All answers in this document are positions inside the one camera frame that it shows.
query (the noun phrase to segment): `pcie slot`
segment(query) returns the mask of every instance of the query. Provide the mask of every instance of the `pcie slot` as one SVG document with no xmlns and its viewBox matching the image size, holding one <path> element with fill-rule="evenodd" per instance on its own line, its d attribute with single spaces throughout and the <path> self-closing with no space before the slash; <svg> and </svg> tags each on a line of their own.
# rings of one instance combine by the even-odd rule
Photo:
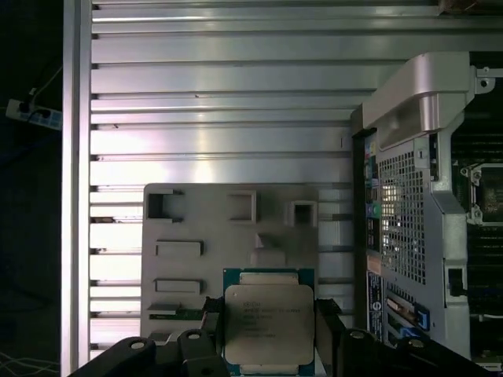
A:
<svg viewBox="0 0 503 377">
<path fill-rule="evenodd" d="M 405 300 L 404 298 L 401 298 L 400 296 L 396 295 L 395 293 L 393 293 L 392 291 L 390 291 L 389 289 L 386 290 L 386 296 L 396 302 L 398 305 L 400 305 L 401 307 L 409 310 L 411 313 L 414 313 L 414 305 L 411 303 L 411 302 L 408 302 L 407 300 Z"/>
<path fill-rule="evenodd" d="M 430 313 L 422 305 L 416 302 L 412 304 L 393 292 L 387 291 L 386 306 L 389 308 L 388 311 L 396 313 L 412 326 L 422 331 L 430 330 Z"/>
</svg>

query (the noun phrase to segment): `rectangular slot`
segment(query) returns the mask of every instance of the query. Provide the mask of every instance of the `rectangular slot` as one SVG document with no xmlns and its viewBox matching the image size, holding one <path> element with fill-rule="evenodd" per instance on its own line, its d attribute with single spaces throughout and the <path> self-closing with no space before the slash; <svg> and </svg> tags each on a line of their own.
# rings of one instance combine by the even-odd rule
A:
<svg viewBox="0 0 503 377">
<path fill-rule="evenodd" d="M 288 203 L 285 213 L 287 226 L 318 226 L 318 203 L 310 200 L 296 200 Z"/>
<path fill-rule="evenodd" d="M 309 225 L 313 217 L 313 206 L 310 204 L 296 205 L 296 225 Z"/>
<path fill-rule="evenodd" d="M 156 243 L 156 255 L 162 258 L 195 259 L 202 254 L 202 241 L 157 241 Z"/>
<path fill-rule="evenodd" d="M 367 204 L 371 204 L 373 201 L 372 198 L 372 187 L 365 187 L 365 202 Z"/>
<path fill-rule="evenodd" d="M 149 194 L 147 218 L 182 222 L 184 216 L 185 197 L 183 192 L 169 190 L 169 192 Z"/>
<path fill-rule="evenodd" d="M 180 308 L 180 304 L 152 304 L 147 309 L 149 312 L 159 313 L 163 315 L 175 315 Z"/>
<path fill-rule="evenodd" d="M 398 344 L 398 339 L 389 331 L 387 332 L 387 342 L 390 343 L 391 346 L 396 347 Z"/>
<path fill-rule="evenodd" d="M 235 191 L 229 194 L 229 220 L 237 224 L 257 222 L 257 193 Z"/>
<path fill-rule="evenodd" d="M 400 334 L 400 331 L 402 330 L 403 326 L 400 324 L 395 318 L 393 318 L 390 314 L 387 315 L 387 324 L 394 328 L 396 332 Z"/>
<path fill-rule="evenodd" d="M 157 279 L 155 283 L 156 292 L 187 295 L 199 295 L 201 293 L 200 281 Z"/>
<path fill-rule="evenodd" d="M 203 310 L 179 309 L 176 313 L 153 313 L 149 314 L 150 320 L 202 320 Z"/>
</svg>

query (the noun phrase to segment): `metal slat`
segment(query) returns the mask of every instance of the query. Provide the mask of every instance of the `metal slat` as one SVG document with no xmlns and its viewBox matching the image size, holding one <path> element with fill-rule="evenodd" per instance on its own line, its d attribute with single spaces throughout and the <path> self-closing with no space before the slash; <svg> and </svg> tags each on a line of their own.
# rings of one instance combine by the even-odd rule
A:
<svg viewBox="0 0 503 377">
<path fill-rule="evenodd" d="M 399 64 L 316 66 L 106 67 L 91 72 L 93 93 L 375 90 Z"/>
<path fill-rule="evenodd" d="M 448 51 L 456 35 L 252 35 L 132 37 L 93 40 L 93 63 L 180 63 L 268 60 L 407 60 L 425 51 Z M 467 35 L 469 50 L 501 49 L 501 36 Z M 399 52 L 396 46 L 402 46 Z"/>
<path fill-rule="evenodd" d="M 141 303 L 140 300 L 134 299 L 91 299 L 90 311 L 91 312 L 121 312 L 121 313 L 140 313 Z"/>
<path fill-rule="evenodd" d="M 141 224 L 91 224 L 89 242 L 92 249 L 134 249 L 141 247 Z"/>
<path fill-rule="evenodd" d="M 234 159 L 97 161 L 90 165 L 92 185 L 177 183 L 333 183 L 351 181 L 351 158 L 271 156 Z"/>
<path fill-rule="evenodd" d="M 92 218 L 142 218 L 143 206 L 92 206 Z"/>
<path fill-rule="evenodd" d="M 119 340 L 140 335 L 139 318 L 91 318 L 90 342 L 113 345 Z"/>
<path fill-rule="evenodd" d="M 422 31 L 437 32 L 438 35 L 448 31 L 486 31 L 501 30 L 499 19 L 487 18 L 483 23 L 467 18 L 347 18 L 332 20 L 216 20 L 212 22 L 179 21 L 179 22 L 119 22 L 99 23 L 93 25 L 93 33 L 106 37 L 120 34 L 146 33 L 204 33 L 204 32 L 239 32 L 239 31 L 345 31 L 357 33 L 379 33 L 382 31 L 421 35 Z"/>
<path fill-rule="evenodd" d="M 93 22 L 162 22 L 187 20 L 327 20 L 331 18 L 437 16 L 436 6 L 222 7 L 199 9 L 105 9 L 93 11 Z"/>
<path fill-rule="evenodd" d="M 128 123 L 232 123 L 232 122 L 330 122 L 346 121 L 351 109 L 254 110 L 226 112 L 122 112 L 91 116 L 93 124 Z"/>
<path fill-rule="evenodd" d="M 353 222 L 320 221 L 318 224 L 318 242 L 320 247 L 352 247 L 354 242 Z"/>
<path fill-rule="evenodd" d="M 300 109 L 335 109 L 357 108 L 368 96 L 348 94 L 339 96 L 284 96 L 269 95 L 264 97 L 199 97 L 187 98 L 134 98 L 134 99 L 98 99 L 91 101 L 94 114 L 109 112 L 165 112 L 165 111 L 215 111 L 215 110 L 300 110 Z"/>
<path fill-rule="evenodd" d="M 91 192 L 90 193 L 90 203 L 95 204 L 132 204 L 141 203 L 143 204 L 143 188 L 140 191 L 125 191 L 121 192 L 119 190 L 115 191 L 104 191 L 104 192 Z"/>
<path fill-rule="evenodd" d="M 91 151 L 104 154 L 349 152 L 349 127 L 98 130 Z"/>
<path fill-rule="evenodd" d="M 91 287 L 91 298 L 139 298 L 141 297 L 141 287 L 134 285 Z"/>
</svg>

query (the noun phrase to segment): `metal mesh panel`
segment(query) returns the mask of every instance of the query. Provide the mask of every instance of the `metal mesh panel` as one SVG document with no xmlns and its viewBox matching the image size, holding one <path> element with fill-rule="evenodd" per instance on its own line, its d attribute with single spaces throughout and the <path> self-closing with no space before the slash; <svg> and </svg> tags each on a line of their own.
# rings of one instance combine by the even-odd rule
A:
<svg viewBox="0 0 503 377">
<path fill-rule="evenodd" d="M 390 291 L 390 292 L 393 292 L 394 294 L 396 294 L 397 296 L 400 296 L 401 298 L 403 298 L 404 300 L 410 302 L 410 303 L 414 303 L 416 300 L 414 299 L 414 297 L 409 293 L 409 291 L 405 290 L 405 289 L 402 289 L 400 288 L 398 285 L 396 284 L 393 284 L 391 282 L 387 282 L 386 283 L 386 288 Z"/>
<path fill-rule="evenodd" d="M 424 266 L 423 174 L 413 152 L 379 163 L 383 264 L 426 284 Z"/>
</svg>

